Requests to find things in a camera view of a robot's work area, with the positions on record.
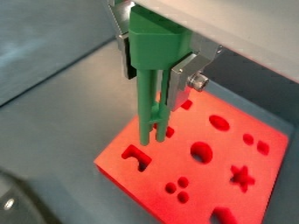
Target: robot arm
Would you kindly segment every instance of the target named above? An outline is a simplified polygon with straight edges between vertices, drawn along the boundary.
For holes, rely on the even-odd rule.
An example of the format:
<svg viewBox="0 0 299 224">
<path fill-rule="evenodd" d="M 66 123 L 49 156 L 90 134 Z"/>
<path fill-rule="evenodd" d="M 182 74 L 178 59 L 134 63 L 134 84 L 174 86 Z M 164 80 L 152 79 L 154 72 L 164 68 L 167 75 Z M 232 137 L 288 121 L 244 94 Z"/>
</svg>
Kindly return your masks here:
<svg viewBox="0 0 299 224">
<path fill-rule="evenodd" d="M 108 3 L 126 77 L 138 78 L 139 135 L 140 144 L 147 145 L 154 126 L 156 141 L 164 140 L 171 111 L 187 101 L 191 88 L 200 92 L 207 86 L 208 78 L 202 73 L 222 46 L 140 5 L 130 1 Z M 156 76 L 162 70 L 156 101 Z"/>
</svg>

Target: gray wall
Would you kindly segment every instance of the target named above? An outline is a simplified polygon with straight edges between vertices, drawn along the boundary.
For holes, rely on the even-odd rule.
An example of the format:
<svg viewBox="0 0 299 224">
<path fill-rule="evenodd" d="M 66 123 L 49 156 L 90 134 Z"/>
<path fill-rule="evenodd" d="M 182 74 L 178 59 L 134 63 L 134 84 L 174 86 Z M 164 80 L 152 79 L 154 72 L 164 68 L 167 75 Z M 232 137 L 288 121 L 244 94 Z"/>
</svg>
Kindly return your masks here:
<svg viewBox="0 0 299 224">
<path fill-rule="evenodd" d="M 3 105 L 99 48 L 114 31 L 100 0 L 11 0 L 0 4 Z"/>
<path fill-rule="evenodd" d="M 210 64 L 206 74 L 236 95 L 299 125 L 298 83 L 231 51 L 226 51 Z"/>
</svg>

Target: hole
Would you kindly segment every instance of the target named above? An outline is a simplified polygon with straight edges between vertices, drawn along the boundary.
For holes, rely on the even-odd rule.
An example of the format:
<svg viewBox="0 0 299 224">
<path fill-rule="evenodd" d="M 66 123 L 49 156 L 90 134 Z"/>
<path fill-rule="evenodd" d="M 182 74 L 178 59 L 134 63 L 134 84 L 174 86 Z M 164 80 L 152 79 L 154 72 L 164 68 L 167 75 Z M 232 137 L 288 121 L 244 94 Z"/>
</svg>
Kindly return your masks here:
<svg viewBox="0 0 299 224">
<path fill-rule="evenodd" d="M 252 145 L 255 142 L 254 137 L 250 134 L 243 135 L 243 141 L 247 145 Z"/>
<path fill-rule="evenodd" d="M 248 168 L 243 166 L 239 169 L 232 165 L 230 169 L 232 172 L 230 182 L 239 185 L 242 192 L 246 193 L 248 191 L 248 186 L 252 186 L 256 183 L 255 179 L 248 175 Z"/>
<path fill-rule="evenodd" d="M 184 204 L 190 200 L 190 195 L 187 192 L 179 192 L 178 200 Z"/>
<path fill-rule="evenodd" d="M 164 187 L 164 190 L 168 192 L 168 193 L 175 193 L 176 191 L 176 186 L 174 183 L 168 183 Z"/>
<path fill-rule="evenodd" d="M 186 177 L 180 177 L 178 180 L 179 187 L 184 188 L 188 186 L 188 184 L 190 184 L 190 180 Z"/>
<path fill-rule="evenodd" d="M 211 224 L 238 224 L 238 221 L 226 207 L 216 207 L 210 216 Z"/>
<path fill-rule="evenodd" d="M 192 106 L 192 101 L 187 100 L 186 103 L 182 105 L 182 108 L 186 110 L 190 110 L 191 106 Z"/>
<path fill-rule="evenodd" d="M 167 130 L 166 130 L 166 136 L 168 138 L 171 138 L 174 136 L 174 128 L 171 128 L 170 126 L 167 127 Z"/>
<path fill-rule="evenodd" d="M 122 158 L 135 158 L 139 163 L 138 170 L 140 172 L 146 170 L 147 166 L 152 162 L 152 159 L 132 144 L 126 148 L 126 151 L 122 154 Z"/>
<path fill-rule="evenodd" d="M 267 156 L 268 154 L 268 151 L 270 151 L 270 147 L 268 147 L 268 144 L 264 143 L 263 141 L 258 141 L 256 143 L 256 150 Z"/>
<path fill-rule="evenodd" d="M 168 137 L 168 138 L 171 138 L 172 136 L 174 136 L 174 128 L 171 128 L 170 126 L 167 127 L 167 130 L 166 130 L 166 136 Z"/>
<path fill-rule="evenodd" d="M 223 117 L 220 117 L 218 115 L 210 116 L 210 123 L 216 130 L 220 130 L 220 131 L 230 130 L 230 123 L 227 122 L 227 120 Z"/>
<path fill-rule="evenodd" d="M 211 147 L 203 142 L 195 143 L 191 146 L 191 156 L 198 162 L 207 164 L 212 159 Z"/>
</svg>

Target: screw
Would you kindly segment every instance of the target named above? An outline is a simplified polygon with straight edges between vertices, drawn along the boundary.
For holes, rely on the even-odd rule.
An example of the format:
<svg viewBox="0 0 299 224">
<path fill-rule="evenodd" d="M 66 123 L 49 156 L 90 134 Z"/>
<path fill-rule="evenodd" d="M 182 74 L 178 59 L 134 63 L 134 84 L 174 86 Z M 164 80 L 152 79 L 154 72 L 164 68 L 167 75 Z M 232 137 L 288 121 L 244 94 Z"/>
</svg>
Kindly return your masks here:
<svg viewBox="0 0 299 224">
<path fill-rule="evenodd" d="M 210 79 L 200 72 L 190 76 L 187 85 L 200 92 L 208 85 Z"/>
<path fill-rule="evenodd" d="M 4 204 L 4 210 L 9 210 L 15 204 L 15 199 L 9 199 Z"/>
<path fill-rule="evenodd" d="M 223 51 L 223 45 L 219 46 L 218 53 Z"/>
</svg>

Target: bolt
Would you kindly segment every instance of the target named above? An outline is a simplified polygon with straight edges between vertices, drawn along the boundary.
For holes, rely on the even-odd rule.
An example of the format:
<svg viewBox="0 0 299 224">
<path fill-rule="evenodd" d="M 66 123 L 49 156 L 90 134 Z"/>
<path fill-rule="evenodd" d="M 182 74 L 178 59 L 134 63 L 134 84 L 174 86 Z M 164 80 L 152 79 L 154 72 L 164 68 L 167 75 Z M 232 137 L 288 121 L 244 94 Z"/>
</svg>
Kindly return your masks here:
<svg viewBox="0 0 299 224">
<path fill-rule="evenodd" d="M 200 92 L 208 85 L 210 79 L 200 72 L 190 76 L 187 85 Z"/>
</svg>

